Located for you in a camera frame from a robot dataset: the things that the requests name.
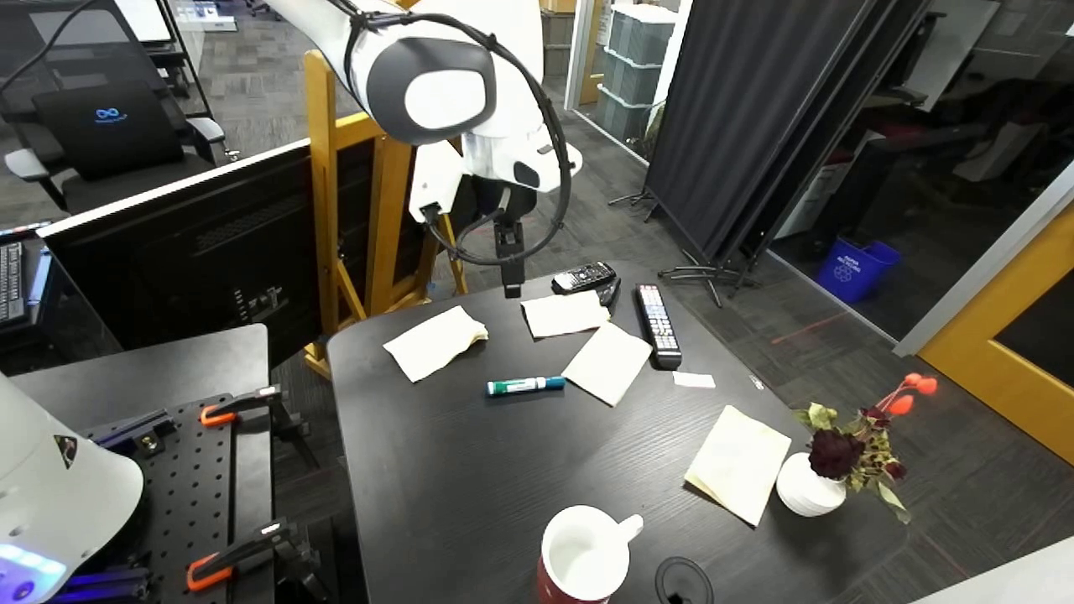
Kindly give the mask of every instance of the marker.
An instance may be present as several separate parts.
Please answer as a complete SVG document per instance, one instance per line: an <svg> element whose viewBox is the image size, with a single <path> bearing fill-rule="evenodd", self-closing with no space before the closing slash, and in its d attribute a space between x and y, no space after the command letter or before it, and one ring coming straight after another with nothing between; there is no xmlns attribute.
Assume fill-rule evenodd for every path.
<svg viewBox="0 0 1074 604"><path fill-rule="evenodd" d="M562 376L525 376L525 380L494 380L486 381L486 397L512 397L512 391L542 391L542 388L562 388L568 380Z"/></svg>

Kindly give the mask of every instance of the computer monitor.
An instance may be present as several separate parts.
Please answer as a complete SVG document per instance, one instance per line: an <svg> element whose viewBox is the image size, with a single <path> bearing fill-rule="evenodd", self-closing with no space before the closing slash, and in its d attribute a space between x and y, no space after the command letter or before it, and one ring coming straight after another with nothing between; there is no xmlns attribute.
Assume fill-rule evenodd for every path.
<svg viewBox="0 0 1074 604"><path fill-rule="evenodd" d="M373 143L338 164L338 243L359 283ZM305 140L53 223L41 238L123 350L264 321L274 367L318 336Z"/></svg>

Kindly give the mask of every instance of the white paper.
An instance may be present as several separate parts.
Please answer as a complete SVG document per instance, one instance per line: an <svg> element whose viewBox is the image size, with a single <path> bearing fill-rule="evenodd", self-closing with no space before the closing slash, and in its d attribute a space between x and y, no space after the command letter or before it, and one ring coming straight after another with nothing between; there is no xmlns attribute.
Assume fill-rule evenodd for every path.
<svg viewBox="0 0 1074 604"><path fill-rule="evenodd" d="M605 321L570 358L562 376L588 388L589 397L616 405L629 381L637 380L642 367L646 363L651 347L633 339L629 331Z"/></svg>
<svg viewBox="0 0 1074 604"><path fill-rule="evenodd" d="M525 298L523 313L532 339L596 330L609 320L595 287L572 294Z"/></svg>
<svg viewBox="0 0 1074 604"><path fill-rule="evenodd" d="M759 526L788 445L784 434L724 405L683 479Z"/></svg>
<svg viewBox="0 0 1074 604"><path fill-rule="evenodd" d="M707 371L670 371L670 380L680 388L716 388L716 380Z"/></svg>
<svg viewBox="0 0 1074 604"><path fill-rule="evenodd" d="M410 381L418 381L467 351L475 339L490 339L484 321L474 321L463 304L451 304L406 330L381 350L398 363Z"/></svg>

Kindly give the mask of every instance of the white cup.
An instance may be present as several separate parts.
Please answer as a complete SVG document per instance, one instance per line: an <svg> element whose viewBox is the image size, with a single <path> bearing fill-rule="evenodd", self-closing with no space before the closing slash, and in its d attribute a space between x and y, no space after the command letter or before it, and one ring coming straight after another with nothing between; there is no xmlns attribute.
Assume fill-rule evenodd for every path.
<svg viewBox="0 0 1074 604"><path fill-rule="evenodd" d="M608 602L628 580L629 541L642 526L637 513L616 523L596 507L560 511L540 538L540 602Z"/></svg>

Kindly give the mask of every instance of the black cable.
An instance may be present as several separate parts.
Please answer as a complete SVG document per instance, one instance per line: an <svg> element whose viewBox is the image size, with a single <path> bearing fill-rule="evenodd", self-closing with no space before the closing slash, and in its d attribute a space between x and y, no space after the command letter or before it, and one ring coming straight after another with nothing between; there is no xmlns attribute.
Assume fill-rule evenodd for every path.
<svg viewBox="0 0 1074 604"><path fill-rule="evenodd" d="M10 86L16 76L24 76L34 63L41 63L41 60L48 57L48 51L57 48L57 41L59 41L64 30L69 28L69 21L74 21L77 15L82 15L91 2L97 2L97 0L77 2L77 8L59 21L59 28L53 30L53 38L50 38L27 63L19 63L16 69L10 69L10 76L0 85L0 95L6 95L6 86Z"/></svg>
<svg viewBox="0 0 1074 604"><path fill-rule="evenodd" d="M570 205L568 136L562 136L562 127L560 127L560 120L556 120L556 113L554 113L554 107L550 107L550 96L542 95L540 82L538 82L538 76L523 68L523 60L517 60L497 38L490 38L490 34L484 34L484 30L455 21L455 18L446 18L446 15L349 15L349 18L353 18L353 34L349 34L349 45L346 45L346 60L349 60L349 54L353 54L355 30L380 30L380 28L430 21L430 25L443 25L443 28L463 30L474 45L486 48L490 54L500 54L500 57L525 82L525 86L529 86L529 95L532 95L532 102L538 102L538 110L540 110L540 117L542 117L542 127L545 127L545 135L550 135L550 149L554 149L554 155L556 155L556 169L560 169L560 205L556 205L554 219L550 219L545 236L542 236L538 245L529 245L529 248L523 248L523 253L517 253L517 256L478 259L478 256L469 256L469 253L463 248L463 238L467 238L469 233L475 233L475 224L494 223L497 216L484 216L475 224L469 224L469 228L455 238L458 245L449 245L446 236L437 228L437 223L432 223L437 216L432 216L432 207L430 207L430 212L426 212L426 233L437 238L437 245L438 245L446 256L451 256L451 259L458 259L458 263L469 263L469 264L509 264L509 263L519 263L519 259L538 256L538 253L562 228L568 205Z"/></svg>

